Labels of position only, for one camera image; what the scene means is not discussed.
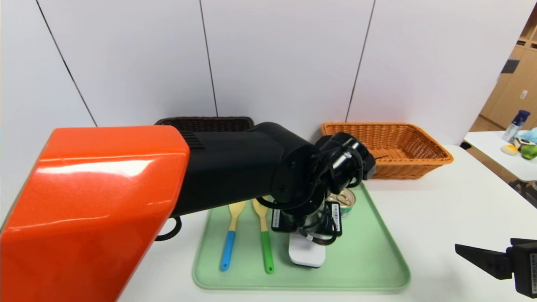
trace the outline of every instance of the lime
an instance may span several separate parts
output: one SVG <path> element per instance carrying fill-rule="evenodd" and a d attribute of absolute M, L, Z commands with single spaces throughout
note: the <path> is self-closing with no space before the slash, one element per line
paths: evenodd
<path fill-rule="evenodd" d="M 522 157 L 527 160 L 532 160 L 537 157 L 537 146 L 536 145 L 524 145 L 520 151 Z"/>

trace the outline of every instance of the orange robot arm cover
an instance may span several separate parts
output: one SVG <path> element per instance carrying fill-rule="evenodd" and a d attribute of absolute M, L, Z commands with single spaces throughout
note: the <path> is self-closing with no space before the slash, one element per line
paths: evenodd
<path fill-rule="evenodd" d="M 171 126 L 56 129 L 2 227 L 0 300 L 115 301 L 175 207 L 188 157 Z"/>

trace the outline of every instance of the spray can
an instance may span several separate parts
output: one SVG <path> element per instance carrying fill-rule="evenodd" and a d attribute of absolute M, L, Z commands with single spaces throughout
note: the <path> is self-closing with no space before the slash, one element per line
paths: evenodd
<path fill-rule="evenodd" d="M 529 115 L 530 113 L 528 111 L 519 110 L 517 116 L 514 117 L 509 127 L 507 127 L 507 130 L 505 130 L 505 133 L 502 137 L 503 140 L 511 142 L 514 136 L 517 135 L 518 131 L 522 129 Z"/>

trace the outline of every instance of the orange wicker basket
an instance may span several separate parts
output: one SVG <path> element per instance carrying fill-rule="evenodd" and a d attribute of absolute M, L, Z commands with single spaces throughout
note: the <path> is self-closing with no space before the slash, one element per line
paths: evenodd
<path fill-rule="evenodd" d="M 324 135 L 354 135 L 378 158 L 373 178 L 418 179 L 453 162 L 453 156 L 421 128 L 407 123 L 326 123 Z"/>

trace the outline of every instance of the blue plush toy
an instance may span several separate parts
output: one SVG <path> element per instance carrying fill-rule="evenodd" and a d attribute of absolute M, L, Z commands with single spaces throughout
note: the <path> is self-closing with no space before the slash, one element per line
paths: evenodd
<path fill-rule="evenodd" d="M 516 137 L 528 140 L 537 144 L 537 128 L 533 128 L 529 131 L 524 132 L 523 134 L 517 134 Z"/>

